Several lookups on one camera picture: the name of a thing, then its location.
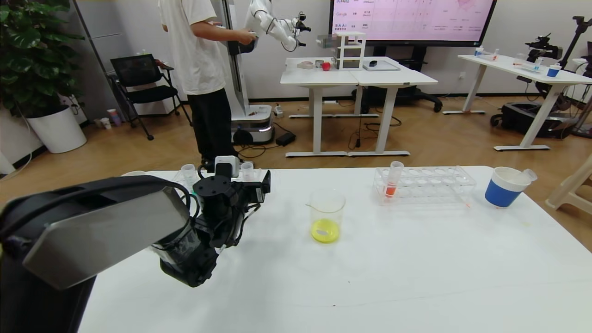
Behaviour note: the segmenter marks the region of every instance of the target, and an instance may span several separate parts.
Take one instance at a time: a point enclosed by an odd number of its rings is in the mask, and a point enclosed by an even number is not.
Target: white stool
[[[592,155],[588,157],[584,162],[584,165],[582,165],[575,174],[567,177],[567,179],[564,180],[553,193],[551,193],[549,198],[545,200],[547,206],[556,210],[562,204],[568,203],[588,214],[592,214],[592,202],[575,193],[575,191],[582,185],[592,186],[590,175],[592,175]]]

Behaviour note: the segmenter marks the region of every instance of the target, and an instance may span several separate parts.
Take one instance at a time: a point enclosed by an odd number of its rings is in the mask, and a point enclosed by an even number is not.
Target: black office chair
[[[150,102],[157,102],[162,101],[167,98],[173,99],[173,108],[175,110],[175,114],[178,116],[179,111],[177,111],[177,105],[175,102],[175,97],[179,101],[179,105],[183,108],[183,112],[189,120],[189,125],[193,126],[191,122],[191,118],[189,114],[187,114],[187,110],[181,103],[181,98],[179,98],[179,93],[177,89],[173,87],[173,83],[170,79],[170,72],[174,70],[173,67],[164,66],[163,69],[166,70],[166,76],[160,72],[158,65],[152,55],[140,55],[140,56],[133,56],[133,57],[125,57],[125,58],[117,58],[111,59],[111,64],[113,65],[113,69],[117,74],[117,86],[124,94],[127,99],[128,104],[131,107],[131,110],[134,113],[134,118],[130,117],[128,110],[126,110],[126,117],[127,120],[130,122],[132,128],[136,126],[134,124],[135,120],[138,120],[141,127],[146,132],[146,136],[148,140],[154,140],[154,136],[148,133],[146,126],[142,122],[142,119],[138,115],[134,104],[143,104],[143,103],[150,103]],[[139,91],[127,91],[127,87],[134,87],[138,85],[144,84],[151,84],[154,82],[159,81],[160,79],[164,78],[166,82],[169,84],[166,85],[159,85],[154,88],[148,88]]]

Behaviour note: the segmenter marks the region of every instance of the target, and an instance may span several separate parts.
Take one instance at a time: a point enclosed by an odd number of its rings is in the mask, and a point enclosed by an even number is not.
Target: green leaves
[[[56,41],[61,41],[61,42],[70,41],[70,37],[63,35],[63,34],[47,33],[47,34],[43,34],[43,37],[45,37],[49,40],[56,40]]]
[[[56,93],[51,81],[39,80],[35,82],[35,89],[48,96],[52,96]]]
[[[6,28],[8,42],[19,49],[30,49],[36,47],[41,40],[41,34],[35,28],[29,27],[24,31],[14,31]]]
[[[44,79],[57,78],[60,73],[60,68],[56,66],[41,65],[39,63],[33,63],[33,71]]]
[[[0,23],[4,23],[10,14],[10,7],[6,5],[0,6]]]
[[[0,84],[5,84],[5,85],[13,84],[14,82],[17,81],[17,79],[18,79],[18,75],[14,74],[14,73],[2,74],[2,75],[0,75]]]
[[[24,103],[33,96],[33,92],[29,89],[21,89],[19,91],[15,91],[13,96],[17,102]]]
[[[8,61],[8,68],[15,72],[26,73],[33,65],[33,60],[25,57],[15,57]]]
[[[62,103],[59,96],[81,96],[69,46],[82,36],[64,33],[70,0],[0,0],[0,96],[12,114],[19,106],[26,117],[42,117]]]

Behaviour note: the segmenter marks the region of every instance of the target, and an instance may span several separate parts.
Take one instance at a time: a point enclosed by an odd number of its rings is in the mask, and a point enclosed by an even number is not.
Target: floor
[[[443,98],[444,110],[460,110],[463,98]],[[286,117],[276,122],[294,132],[297,139],[287,147],[268,149],[262,156],[251,159],[258,168],[352,168],[384,167],[393,160],[406,166],[429,165],[488,165],[517,169],[530,168],[539,176],[526,191],[543,209],[553,216],[567,231],[592,251],[592,216],[569,205],[552,211],[544,205],[544,199],[566,177],[571,175],[592,153],[592,140],[569,136],[565,140],[537,139],[537,144],[552,147],[550,151],[496,152],[493,146],[517,145],[520,133],[492,129],[489,118],[498,113],[509,101],[524,98],[488,97],[475,101],[476,108],[487,115],[444,115],[432,111],[433,104],[427,101],[412,106],[396,107],[394,115],[403,125],[392,127],[387,150],[404,149],[411,152],[405,157],[284,157],[289,151],[312,149],[312,121],[288,119],[288,114],[307,113],[307,102],[281,103]],[[351,101],[341,105],[326,105],[327,113],[353,112]],[[364,123],[379,119],[363,119]],[[181,116],[150,118],[145,120],[155,136],[146,140],[141,128],[114,127],[111,130],[97,129],[94,125],[84,128],[88,143],[79,149],[63,154],[44,153],[34,159],[16,177],[0,182],[0,203],[17,196],[52,190],[66,185],[78,184],[106,177],[118,176],[132,170],[173,170],[183,164],[197,164],[200,158],[191,127]],[[358,119],[324,119],[323,150],[348,151],[348,142],[358,128]],[[362,131],[361,147],[356,150],[373,150],[374,133]],[[262,151],[246,150],[246,156],[255,156]],[[582,193],[590,195],[592,191]]]

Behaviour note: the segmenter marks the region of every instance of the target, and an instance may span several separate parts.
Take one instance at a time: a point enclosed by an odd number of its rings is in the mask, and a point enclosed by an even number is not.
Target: person
[[[232,115],[218,41],[248,45],[256,36],[248,30],[215,26],[210,0],[159,0],[158,7],[162,28],[170,36],[176,73],[191,107],[202,165],[212,167],[216,156],[238,156],[231,141]]]

